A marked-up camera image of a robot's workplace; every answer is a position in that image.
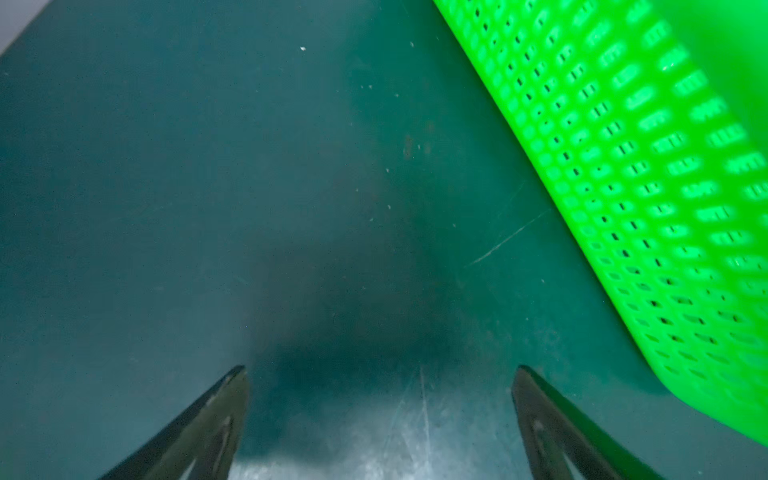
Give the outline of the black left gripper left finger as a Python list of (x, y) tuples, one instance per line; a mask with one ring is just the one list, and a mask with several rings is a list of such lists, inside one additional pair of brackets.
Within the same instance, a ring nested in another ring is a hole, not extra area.
[(249, 382), (232, 368), (104, 479), (226, 479), (243, 432)]

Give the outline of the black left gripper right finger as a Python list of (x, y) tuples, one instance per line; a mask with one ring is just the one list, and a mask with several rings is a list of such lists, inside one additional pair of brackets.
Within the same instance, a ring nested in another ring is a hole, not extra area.
[(535, 479), (659, 479), (528, 366), (517, 368), (511, 396)]

